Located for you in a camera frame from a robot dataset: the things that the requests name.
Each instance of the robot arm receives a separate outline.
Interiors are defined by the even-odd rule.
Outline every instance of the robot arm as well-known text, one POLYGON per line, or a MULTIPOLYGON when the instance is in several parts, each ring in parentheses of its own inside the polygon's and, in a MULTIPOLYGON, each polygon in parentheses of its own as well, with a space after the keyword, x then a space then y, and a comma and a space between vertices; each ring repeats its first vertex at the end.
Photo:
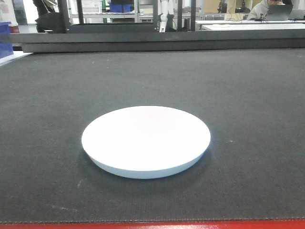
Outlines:
POLYGON ((161 13, 159 32, 165 32, 168 14, 173 14, 173 0, 159 0, 158 11, 161 13))

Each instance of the blue bin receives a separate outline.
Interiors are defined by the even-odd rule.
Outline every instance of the blue bin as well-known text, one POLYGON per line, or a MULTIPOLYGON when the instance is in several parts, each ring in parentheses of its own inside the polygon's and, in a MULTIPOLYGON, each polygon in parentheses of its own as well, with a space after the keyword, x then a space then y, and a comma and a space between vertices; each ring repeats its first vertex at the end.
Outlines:
MULTIPOLYGON (((110 5, 110 12, 122 12, 122 4, 109 4, 110 5)), ((124 12, 130 12, 131 4, 123 4, 124 12)))
MULTIPOLYGON (((1 21, 0 22, 0 34, 10 34, 9 21, 1 21)), ((11 43, 2 43, 0 41, 0 58, 13 55, 13 46, 11 43)))

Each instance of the black metal beam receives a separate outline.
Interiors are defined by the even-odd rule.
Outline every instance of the black metal beam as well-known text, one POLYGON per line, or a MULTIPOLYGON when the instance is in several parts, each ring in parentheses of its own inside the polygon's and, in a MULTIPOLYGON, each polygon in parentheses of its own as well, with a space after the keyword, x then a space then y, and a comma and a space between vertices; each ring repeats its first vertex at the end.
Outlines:
POLYGON ((182 31, 182 0, 178 0, 177 31, 182 31))
POLYGON ((77 42, 183 42, 221 40, 302 39, 305 30, 121 32, 121 33, 13 33, 0 35, 4 43, 77 43, 77 42))
POLYGON ((224 49, 304 48, 305 39, 222 40, 187 42, 25 43, 24 52, 141 52, 224 49))
POLYGON ((196 0, 191 0, 191 31, 196 27, 196 0))
POLYGON ((77 12, 78 12, 78 20, 80 24, 84 24, 84 15, 82 13, 82 3, 81 0, 76 0, 77 4, 77 12))

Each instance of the dark gray mat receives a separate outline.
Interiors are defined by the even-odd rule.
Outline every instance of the dark gray mat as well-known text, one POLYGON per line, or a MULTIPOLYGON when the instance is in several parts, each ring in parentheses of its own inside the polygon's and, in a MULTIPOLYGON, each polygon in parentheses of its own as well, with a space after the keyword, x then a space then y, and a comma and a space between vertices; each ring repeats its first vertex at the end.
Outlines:
POLYGON ((305 50, 30 55, 0 67, 0 221, 305 217, 305 50), (192 168, 155 180, 95 166, 93 119, 178 108, 212 133, 192 168))

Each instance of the white desk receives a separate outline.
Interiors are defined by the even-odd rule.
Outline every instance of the white desk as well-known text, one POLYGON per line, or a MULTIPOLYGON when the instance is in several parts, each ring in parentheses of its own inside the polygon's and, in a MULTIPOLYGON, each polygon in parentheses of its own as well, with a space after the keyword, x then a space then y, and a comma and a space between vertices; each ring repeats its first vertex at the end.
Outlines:
POLYGON ((214 24, 202 25, 202 30, 209 31, 234 31, 234 30, 287 30, 287 29, 305 29, 305 24, 214 24))
POLYGON ((196 30, 201 30, 204 25, 213 25, 213 24, 229 24, 229 25, 268 25, 268 24, 303 24, 305 21, 196 21, 196 30))

